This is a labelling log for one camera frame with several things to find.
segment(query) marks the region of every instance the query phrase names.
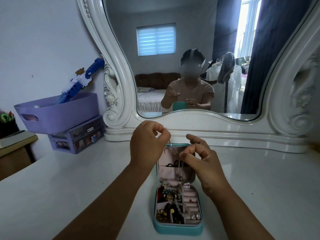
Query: necklace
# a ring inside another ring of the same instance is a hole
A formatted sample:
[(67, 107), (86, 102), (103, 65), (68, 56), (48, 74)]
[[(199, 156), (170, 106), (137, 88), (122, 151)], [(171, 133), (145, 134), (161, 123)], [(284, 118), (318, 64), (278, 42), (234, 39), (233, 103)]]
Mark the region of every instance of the necklace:
[(181, 176), (180, 176), (180, 158), (179, 158), (179, 155), (176, 151), (176, 149), (174, 149), (172, 143), (169, 141), (169, 144), (170, 144), (170, 147), (173, 149), (174, 151), (174, 154), (176, 157), (178, 157), (178, 173), (177, 173), (177, 176), (178, 176), (178, 181), (179, 182), (182, 182), (183, 181), (183, 163), (181, 164)]

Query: brown headboard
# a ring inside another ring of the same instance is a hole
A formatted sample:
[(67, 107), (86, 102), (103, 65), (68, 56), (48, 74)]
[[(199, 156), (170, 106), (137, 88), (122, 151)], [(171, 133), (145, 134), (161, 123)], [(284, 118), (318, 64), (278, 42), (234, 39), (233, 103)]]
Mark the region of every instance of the brown headboard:
[(151, 73), (138, 74), (134, 76), (137, 87), (147, 87), (154, 89), (167, 89), (168, 85), (181, 78), (180, 73)]

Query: scissors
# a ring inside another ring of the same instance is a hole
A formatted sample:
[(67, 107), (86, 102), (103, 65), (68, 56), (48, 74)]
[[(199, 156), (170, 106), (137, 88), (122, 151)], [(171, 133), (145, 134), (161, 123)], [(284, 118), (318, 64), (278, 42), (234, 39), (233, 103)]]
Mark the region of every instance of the scissors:
[(11, 117), (10, 115), (8, 115), (6, 113), (3, 113), (3, 114), (0, 114), (0, 120), (1, 120), (2, 123), (6, 123), (6, 122), (9, 122), (9, 121), (12, 121), (13, 117)]

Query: teal jewelry box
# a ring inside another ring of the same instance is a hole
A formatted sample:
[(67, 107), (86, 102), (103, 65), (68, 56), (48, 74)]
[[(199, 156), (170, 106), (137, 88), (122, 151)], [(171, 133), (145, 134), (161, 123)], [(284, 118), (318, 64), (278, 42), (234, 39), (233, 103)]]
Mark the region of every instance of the teal jewelry box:
[(189, 145), (167, 144), (156, 165), (162, 184), (155, 194), (153, 224), (160, 234), (198, 236), (203, 230), (198, 192), (190, 185), (195, 171), (179, 160), (179, 153)]

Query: bright window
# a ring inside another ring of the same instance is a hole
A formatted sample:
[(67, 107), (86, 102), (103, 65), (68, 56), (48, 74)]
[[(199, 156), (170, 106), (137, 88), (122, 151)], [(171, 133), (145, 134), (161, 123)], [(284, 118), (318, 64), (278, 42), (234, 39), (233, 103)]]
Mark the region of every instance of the bright window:
[(262, 0), (242, 0), (234, 56), (251, 56)]
[(176, 25), (138, 27), (137, 44), (139, 56), (173, 54), (176, 52)]

